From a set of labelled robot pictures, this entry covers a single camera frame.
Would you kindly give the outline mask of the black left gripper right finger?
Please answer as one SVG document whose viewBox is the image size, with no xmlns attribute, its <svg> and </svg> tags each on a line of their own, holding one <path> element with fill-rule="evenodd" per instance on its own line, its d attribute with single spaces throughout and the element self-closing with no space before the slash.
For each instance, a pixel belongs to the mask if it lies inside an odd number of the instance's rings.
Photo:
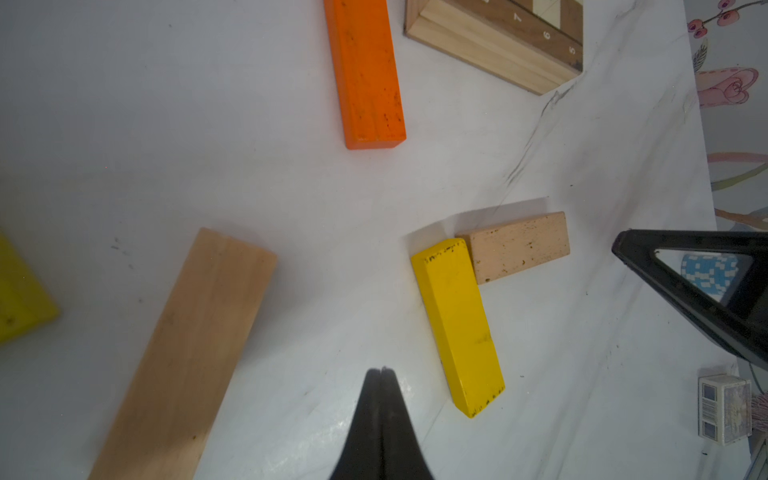
<svg viewBox="0 0 768 480">
<path fill-rule="evenodd" d="M 433 479 L 419 447 L 395 372 L 381 372 L 381 453 L 384 479 Z"/>
</svg>

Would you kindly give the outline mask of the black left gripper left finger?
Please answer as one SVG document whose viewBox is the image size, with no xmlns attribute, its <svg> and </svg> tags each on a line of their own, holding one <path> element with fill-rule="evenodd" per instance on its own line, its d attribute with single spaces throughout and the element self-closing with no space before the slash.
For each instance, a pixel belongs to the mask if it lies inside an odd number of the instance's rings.
<svg viewBox="0 0 768 480">
<path fill-rule="evenodd" d="M 380 369 L 366 372 L 333 480 L 381 478 L 381 377 Z"/>
</svg>

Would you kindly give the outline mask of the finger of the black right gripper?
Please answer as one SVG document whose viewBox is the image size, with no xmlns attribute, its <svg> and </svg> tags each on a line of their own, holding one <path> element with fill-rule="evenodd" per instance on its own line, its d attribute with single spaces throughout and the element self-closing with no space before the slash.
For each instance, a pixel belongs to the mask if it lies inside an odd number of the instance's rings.
<svg viewBox="0 0 768 480">
<path fill-rule="evenodd" d="M 661 250 L 731 254 L 749 261 L 717 300 L 665 264 Z M 626 230 L 612 253 L 712 342 L 767 368 L 767 234 Z"/>
</svg>

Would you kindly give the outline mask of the natural wood block top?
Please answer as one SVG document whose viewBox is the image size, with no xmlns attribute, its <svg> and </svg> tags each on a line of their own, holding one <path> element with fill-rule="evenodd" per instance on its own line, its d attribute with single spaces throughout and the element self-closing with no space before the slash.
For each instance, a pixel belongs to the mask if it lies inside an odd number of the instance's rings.
<svg viewBox="0 0 768 480">
<path fill-rule="evenodd" d="M 467 245 L 479 285 L 570 254 L 564 212 L 474 229 L 457 237 Z"/>
</svg>

